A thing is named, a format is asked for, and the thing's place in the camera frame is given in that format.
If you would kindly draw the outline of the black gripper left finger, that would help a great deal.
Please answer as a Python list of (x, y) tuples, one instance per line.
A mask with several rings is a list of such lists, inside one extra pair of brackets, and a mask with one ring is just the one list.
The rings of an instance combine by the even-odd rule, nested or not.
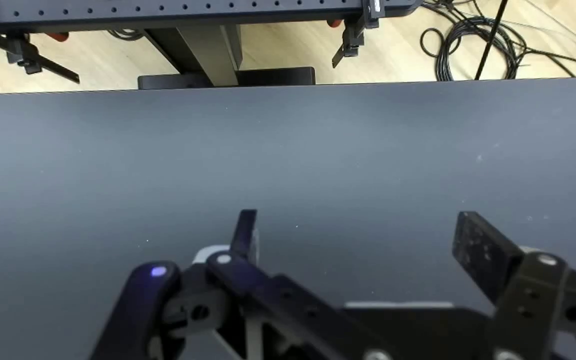
[(255, 259), (255, 211), (241, 211), (229, 244), (208, 259), (208, 273), (218, 283), (254, 283)]

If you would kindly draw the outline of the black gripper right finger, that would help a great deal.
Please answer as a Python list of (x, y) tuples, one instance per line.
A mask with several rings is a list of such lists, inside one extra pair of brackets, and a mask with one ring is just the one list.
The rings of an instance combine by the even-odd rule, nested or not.
[(524, 300), (562, 306), (566, 264), (542, 250), (524, 250), (474, 211), (456, 219), (452, 257), (498, 309)]

